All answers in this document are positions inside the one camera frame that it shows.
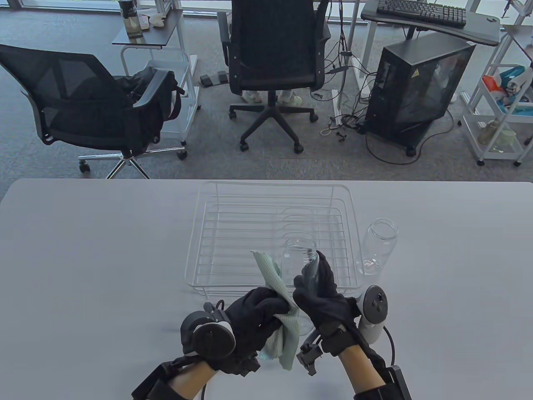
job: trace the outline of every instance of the gray carpet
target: gray carpet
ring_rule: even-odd
[[[0,10],[0,38],[2,43],[38,49],[73,51],[95,54],[112,74],[121,74],[120,48],[110,44],[119,26],[116,14],[74,14],[65,12]],[[191,53],[199,55],[196,77],[224,69],[215,20],[186,19],[185,33]],[[333,46],[339,27],[332,26]],[[354,51],[359,52],[364,27],[356,30]],[[370,70],[377,68],[384,45],[403,39],[398,28],[380,27],[377,30]],[[460,87],[472,91],[492,49],[478,46]],[[142,51],[134,50],[128,56],[137,68],[146,61]],[[326,89],[338,87],[335,77],[320,91],[329,98]],[[20,93],[17,82],[0,70],[0,198],[18,178],[103,178],[113,162],[91,162],[91,174],[83,176],[78,170],[76,157],[97,151],[77,148],[64,143],[45,146],[35,134],[31,109]],[[227,86],[200,90],[201,111],[196,114],[187,138],[189,157],[183,161],[174,155],[141,160],[142,166],[153,178],[160,179],[339,179],[339,180],[466,180],[466,181],[530,181],[533,178],[533,159],[528,157],[520,168],[510,161],[488,160],[484,167],[476,165],[461,129],[431,139],[424,146],[420,160],[408,166],[384,164],[372,158],[365,138],[353,131],[344,142],[334,132],[323,137],[319,134],[333,114],[331,102],[317,102],[309,90],[298,90],[307,105],[314,105],[320,120],[310,124],[305,115],[291,115],[287,119],[300,136],[304,153],[295,155],[292,142],[273,121],[265,123],[248,140],[250,150],[241,153],[238,139],[256,115],[238,113],[234,121],[228,119],[228,104],[239,98]],[[352,74],[346,84],[353,103],[357,92]],[[462,103],[450,106],[456,117],[461,115]],[[448,129],[452,121],[448,115],[436,121],[428,134]],[[369,137],[373,152],[395,162],[409,161],[401,148]],[[163,138],[158,147],[179,143],[178,138]],[[128,167],[120,178],[139,178]]]

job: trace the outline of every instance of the black glove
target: black glove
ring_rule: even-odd
[[[288,313],[289,304],[274,290],[258,287],[235,300],[225,312],[235,335],[235,349],[226,358],[207,362],[216,371],[240,374],[239,364],[256,355],[281,327],[274,314]]]
[[[318,251],[318,287],[317,294],[313,295],[304,285],[309,280],[305,277],[308,267],[302,269],[302,275],[294,278],[295,290],[293,299],[319,329],[321,325],[338,323],[344,325],[346,331],[350,333],[354,344],[359,345],[366,356],[370,359],[374,368],[380,372],[386,368],[385,361],[368,345],[365,338],[357,329],[354,319],[361,315],[354,298],[345,298],[337,293],[337,285],[333,271],[326,260],[326,257]]]

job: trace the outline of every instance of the computer tower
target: computer tower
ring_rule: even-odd
[[[364,130],[415,155],[433,120],[445,114],[474,48],[441,33],[384,47]]]

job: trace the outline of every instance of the keyboard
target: keyboard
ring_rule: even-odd
[[[455,28],[463,28],[466,25],[466,9],[442,4],[413,0],[379,0],[377,12]]]

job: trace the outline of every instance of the towel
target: towel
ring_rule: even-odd
[[[287,300],[290,307],[288,314],[275,315],[283,325],[268,338],[259,357],[264,359],[278,358],[283,369],[290,371],[293,367],[294,357],[300,341],[300,329],[298,328],[298,312],[300,310],[294,303],[292,296],[290,296],[287,286],[280,278],[278,265],[265,253],[253,251],[252,254],[265,278],[266,287],[276,291]]]

